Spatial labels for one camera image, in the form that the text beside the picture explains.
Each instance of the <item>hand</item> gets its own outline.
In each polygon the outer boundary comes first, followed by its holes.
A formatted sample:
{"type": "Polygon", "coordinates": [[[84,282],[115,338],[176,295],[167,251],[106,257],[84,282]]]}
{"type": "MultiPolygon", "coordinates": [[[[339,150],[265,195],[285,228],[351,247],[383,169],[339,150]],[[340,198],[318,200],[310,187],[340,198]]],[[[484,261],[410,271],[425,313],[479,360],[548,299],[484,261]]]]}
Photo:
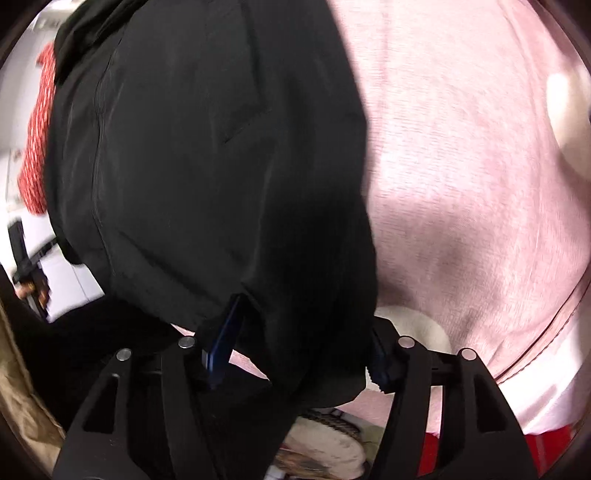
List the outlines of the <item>hand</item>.
{"type": "MultiPolygon", "coordinates": [[[[24,300],[27,298],[28,295],[35,292],[35,284],[34,283],[20,284],[19,286],[15,287],[14,290],[17,294],[17,297],[20,298],[21,300],[24,300]]],[[[45,282],[41,291],[39,292],[39,304],[41,305],[41,307],[43,309],[47,308],[47,304],[49,303],[49,300],[50,300],[50,295],[49,295],[50,293],[51,293],[51,290],[49,289],[49,285],[47,284],[47,282],[45,282]]]]}

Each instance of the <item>white wall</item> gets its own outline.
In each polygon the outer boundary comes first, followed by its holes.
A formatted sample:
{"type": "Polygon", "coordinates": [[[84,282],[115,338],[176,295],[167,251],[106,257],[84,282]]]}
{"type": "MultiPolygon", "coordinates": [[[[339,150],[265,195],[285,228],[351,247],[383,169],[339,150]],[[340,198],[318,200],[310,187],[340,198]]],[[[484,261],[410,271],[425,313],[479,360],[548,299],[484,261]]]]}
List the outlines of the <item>white wall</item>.
{"type": "MultiPolygon", "coordinates": [[[[8,151],[23,150],[27,142],[28,120],[37,100],[41,77],[36,60],[55,33],[52,30],[27,30],[0,70],[0,262],[9,274],[15,264],[4,226],[13,218],[22,218],[30,251],[53,236],[47,215],[34,216],[24,208],[7,212],[5,189],[8,151]]],[[[51,288],[48,308],[51,318],[102,295],[90,271],[86,267],[72,267],[59,251],[46,257],[42,266],[51,288]]]]}

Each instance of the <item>metal screw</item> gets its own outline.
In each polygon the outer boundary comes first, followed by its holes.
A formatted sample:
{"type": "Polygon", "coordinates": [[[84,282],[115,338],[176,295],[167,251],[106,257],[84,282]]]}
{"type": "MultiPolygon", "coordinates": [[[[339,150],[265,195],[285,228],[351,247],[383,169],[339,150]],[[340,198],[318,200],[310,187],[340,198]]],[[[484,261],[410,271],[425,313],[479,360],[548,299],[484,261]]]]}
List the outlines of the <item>metal screw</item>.
{"type": "Polygon", "coordinates": [[[131,358],[131,350],[129,348],[122,348],[117,352],[117,360],[125,362],[131,358]]]}
{"type": "Polygon", "coordinates": [[[462,350],[462,357],[464,357],[464,359],[466,359],[466,360],[471,361],[471,360],[476,360],[477,354],[471,348],[464,348],[464,350],[462,350]]]}
{"type": "Polygon", "coordinates": [[[410,337],[400,337],[398,339],[398,344],[402,347],[402,348],[412,348],[414,347],[414,339],[410,338],[410,337]]]}
{"type": "Polygon", "coordinates": [[[191,348],[193,345],[195,345],[195,339],[193,337],[186,336],[178,339],[178,346],[180,348],[191,348]]]}

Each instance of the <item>red patterned fabric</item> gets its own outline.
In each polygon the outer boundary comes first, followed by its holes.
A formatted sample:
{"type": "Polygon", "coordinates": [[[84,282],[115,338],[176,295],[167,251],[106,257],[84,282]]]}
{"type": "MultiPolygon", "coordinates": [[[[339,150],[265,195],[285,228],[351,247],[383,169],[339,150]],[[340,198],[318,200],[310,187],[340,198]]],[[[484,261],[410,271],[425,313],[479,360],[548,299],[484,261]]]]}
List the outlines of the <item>red patterned fabric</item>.
{"type": "Polygon", "coordinates": [[[42,215],[47,211],[43,189],[43,165],[47,143],[49,118],[56,88],[53,80],[56,73],[56,60],[53,43],[46,45],[37,59],[43,67],[37,103],[29,119],[27,146],[22,170],[18,176],[18,190],[29,212],[42,215]]]}

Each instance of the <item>red cloth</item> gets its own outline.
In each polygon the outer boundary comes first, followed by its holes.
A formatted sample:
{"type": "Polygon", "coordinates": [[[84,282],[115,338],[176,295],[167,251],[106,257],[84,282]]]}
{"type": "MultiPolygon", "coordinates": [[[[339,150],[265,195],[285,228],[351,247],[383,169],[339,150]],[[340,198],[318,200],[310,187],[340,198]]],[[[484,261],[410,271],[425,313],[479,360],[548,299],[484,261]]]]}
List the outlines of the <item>red cloth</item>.
{"type": "MultiPolygon", "coordinates": [[[[544,475],[558,457],[569,446],[574,431],[570,426],[545,432],[542,435],[526,435],[525,441],[530,448],[531,456],[540,476],[544,475]]],[[[423,444],[423,456],[418,470],[419,476],[427,475],[435,470],[437,462],[437,450],[439,439],[435,435],[427,433],[423,444]]]]}
{"type": "Polygon", "coordinates": [[[43,189],[43,165],[47,144],[47,131],[56,92],[54,77],[56,60],[53,43],[47,44],[37,59],[43,67],[37,103],[29,119],[27,146],[21,172],[18,176],[18,190],[29,212],[42,215],[47,211],[45,190],[43,189]]]}

